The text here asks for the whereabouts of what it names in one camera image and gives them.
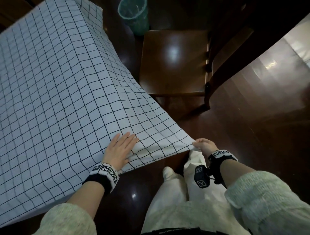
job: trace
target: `white pants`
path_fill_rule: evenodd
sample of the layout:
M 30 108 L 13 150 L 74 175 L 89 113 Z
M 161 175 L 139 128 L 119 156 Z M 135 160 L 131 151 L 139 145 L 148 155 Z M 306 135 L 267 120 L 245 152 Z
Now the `white pants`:
M 198 187 L 194 181 L 194 173 L 196 166 L 199 165 L 206 166 L 202 153 L 191 151 L 188 161 L 184 165 L 184 177 L 174 173 L 165 179 L 148 208 L 146 218 L 166 206 L 177 205 L 186 201 L 199 202 L 211 199 L 227 202 L 224 197 L 225 187 L 221 184 L 214 184 L 214 180 L 210 180 L 210 186 L 207 188 Z

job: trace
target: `sleeve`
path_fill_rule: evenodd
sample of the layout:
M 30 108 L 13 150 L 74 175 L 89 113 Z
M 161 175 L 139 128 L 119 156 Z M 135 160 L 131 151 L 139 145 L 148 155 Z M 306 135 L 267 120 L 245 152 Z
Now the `sleeve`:
M 238 222 L 253 234 L 309 234 L 310 206 L 274 174 L 245 174 L 225 197 Z
M 42 218 L 40 228 L 33 235 L 96 235 L 96 226 L 90 215 L 70 203 L 50 209 Z

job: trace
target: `green trash can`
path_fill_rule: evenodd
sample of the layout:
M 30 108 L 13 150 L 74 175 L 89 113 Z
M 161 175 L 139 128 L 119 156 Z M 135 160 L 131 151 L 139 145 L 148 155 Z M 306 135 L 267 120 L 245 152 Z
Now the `green trash can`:
M 147 0 L 121 0 L 117 12 L 135 35 L 142 36 L 148 31 Z

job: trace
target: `knit sweater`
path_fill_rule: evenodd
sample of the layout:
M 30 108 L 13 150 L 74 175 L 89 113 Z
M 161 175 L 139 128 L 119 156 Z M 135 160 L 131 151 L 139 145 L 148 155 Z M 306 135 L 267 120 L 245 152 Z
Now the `knit sweater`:
M 309 234 L 310 206 L 277 176 L 254 171 L 241 176 L 225 192 L 228 203 L 184 202 L 159 210 L 145 220 L 142 233 L 162 228 L 196 228 L 227 234 Z M 76 205 L 50 209 L 35 235 L 96 234 L 91 217 Z

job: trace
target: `wooden chair seat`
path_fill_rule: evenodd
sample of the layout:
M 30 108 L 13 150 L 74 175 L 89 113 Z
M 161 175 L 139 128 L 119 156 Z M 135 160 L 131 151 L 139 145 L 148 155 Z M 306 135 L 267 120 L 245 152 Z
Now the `wooden chair seat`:
M 141 87 L 151 96 L 204 96 L 208 32 L 151 30 L 144 35 Z

